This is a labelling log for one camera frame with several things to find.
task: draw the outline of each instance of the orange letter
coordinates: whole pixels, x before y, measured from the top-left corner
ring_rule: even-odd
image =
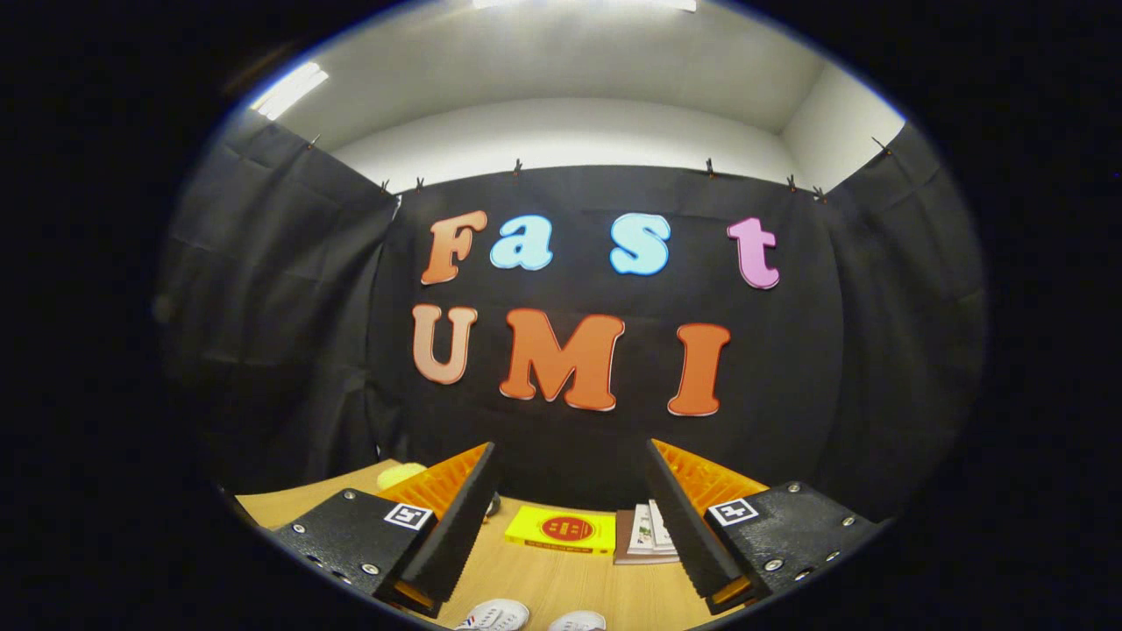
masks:
[[[564,402],[581,410],[607,412],[616,406],[611,396],[611,355],[624,333],[624,321],[611,316],[589,316],[581,320],[562,350],[553,335],[550,319],[536,309],[515,309],[506,321],[514,329],[511,350],[511,376],[498,391],[511,399],[533,399],[530,367],[537,374],[542,395],[553,401],[573,377]]]
[[[445,385],[460,381],[468,366],[468,333],[478,318],[476,310],[467,307],[448,310],[448,319],[452,321],[452,353],[448,364],[441,364],[432,356],[432,338],[436,320],[440,320],[440,308],[432,304],[413,308],[413,363],[426,379]]]
[[[717,362],[721,347],[733,336],[716,324],[682,324],[678,327],[678,339],[686,345],[682,382],[666,410],[678,417],[708,417],[720,409],[720,401],[712,396]]]
[[[429,256],[429,268],[421,274],[421,284],[435,285],[454,278],[460,268],[452,264],[452,256],[463,260],[471,252],[471,230],[478,232],[486,227],[487,213],[481,210],[433,223],[432,254]]]

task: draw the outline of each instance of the white shoe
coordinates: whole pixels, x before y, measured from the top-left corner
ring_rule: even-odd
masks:
[[[595,611],[571,611],[550,624],[549,631],[607,631],[608,622]]]
[[[530,610],[518,601],[495,598],[476,605],[468,618],[456,629],[481,631],[516,631],[530,620]]]

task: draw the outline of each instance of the stack of books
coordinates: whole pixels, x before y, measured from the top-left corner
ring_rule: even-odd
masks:
[[[678,550],[662,522],[659,504],[649,500],[633,511],[616,511],[615,565],[678,563]]]

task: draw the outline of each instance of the clip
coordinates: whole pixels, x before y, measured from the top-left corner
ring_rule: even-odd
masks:
[[[890,149],[890,148],[885,147],[884,145],[881,145],[881,141],[880,141],[880,140],[877,140],[876,138],[873,138],[873,141],[874,141],[874,143],[876,143],[877,145],[880,145],[880,147],[881,147],[882,149],[884,149],[884,155],[886,155],[886,156],[891,156],[891,155],[892,155],[892,149]]]

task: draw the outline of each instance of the fluorescent light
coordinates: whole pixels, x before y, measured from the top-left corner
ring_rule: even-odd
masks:
[[[522,0],[471,0],[472,6],[477,9],[487,9],[489,7],[502,7],[504,4],[516,4]],[[620,3],[625,3],[627,0],[617,0]],[[668,9],[680,9],[682,11],[689,11],[691,13],[697,12],[698,3],[697,0],[631,0],[631,2],[637,4],[653,4],[655,7],[665,7]]]
[[[269,120],[276,120],[293,103],[327,79],[328,73],[320,70],[319,64],[309,62],[276,82],[259,99],[254,101],[249,109],[257,110]]]

